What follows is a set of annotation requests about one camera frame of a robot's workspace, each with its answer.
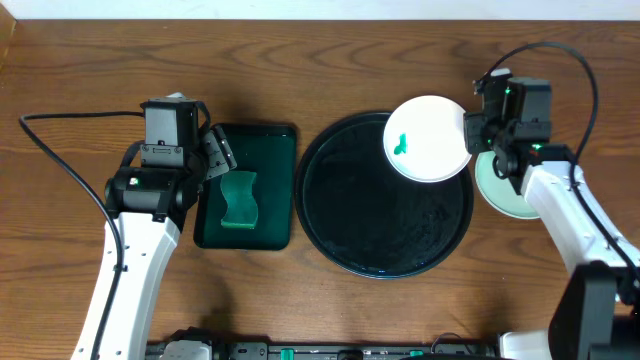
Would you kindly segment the green sponge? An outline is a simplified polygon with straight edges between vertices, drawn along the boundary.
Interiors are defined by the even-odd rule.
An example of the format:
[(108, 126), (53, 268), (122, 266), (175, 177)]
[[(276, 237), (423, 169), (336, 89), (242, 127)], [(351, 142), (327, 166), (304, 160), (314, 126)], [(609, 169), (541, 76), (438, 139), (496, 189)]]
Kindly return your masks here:
[(253, 195), (257, 174), (250, 171), (231, 171), (222, 176), (221, 194), (227, 209), (221, 226), (227, 229), (254, 229), (258, 221), (258, 205)]

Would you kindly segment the white plate with green stain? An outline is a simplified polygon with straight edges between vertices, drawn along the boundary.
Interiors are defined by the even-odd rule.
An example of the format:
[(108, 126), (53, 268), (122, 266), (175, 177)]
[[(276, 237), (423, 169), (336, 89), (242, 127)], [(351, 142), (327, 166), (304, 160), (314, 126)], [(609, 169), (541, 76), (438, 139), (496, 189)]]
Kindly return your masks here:
[(391, 166), (404, 177), (421, 183), (448, 180), (471, 159), (463, 131), (465, 110), (442, 96), (410, 99), (389, 116), (383, 148)]

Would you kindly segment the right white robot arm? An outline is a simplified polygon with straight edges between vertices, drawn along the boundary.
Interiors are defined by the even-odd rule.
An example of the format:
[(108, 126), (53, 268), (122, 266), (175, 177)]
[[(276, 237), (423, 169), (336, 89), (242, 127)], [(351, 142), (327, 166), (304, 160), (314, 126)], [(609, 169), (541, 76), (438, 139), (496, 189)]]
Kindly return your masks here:
[(639, 250), (599, 205), (571, 150), (517, 124), (482, 113), (463, 120), (472, 154), (493, 151), (510, 180), (549, 232), (570, 280), (549, 326), (507, 332), (498, 348), (507, 359), (636, 359), (639, 356)]

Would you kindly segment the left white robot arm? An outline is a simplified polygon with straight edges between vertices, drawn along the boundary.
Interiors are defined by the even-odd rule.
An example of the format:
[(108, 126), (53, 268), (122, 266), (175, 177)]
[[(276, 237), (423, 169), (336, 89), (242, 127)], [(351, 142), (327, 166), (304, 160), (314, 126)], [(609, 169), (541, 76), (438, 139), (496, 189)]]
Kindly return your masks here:
[(99, 275), (75, 359), (141, 359), (156, 300), (189, 209), (205, 182), (236, 166), (221, 126), (195, 144), (143, 140), (128, 151), (105, 195)]

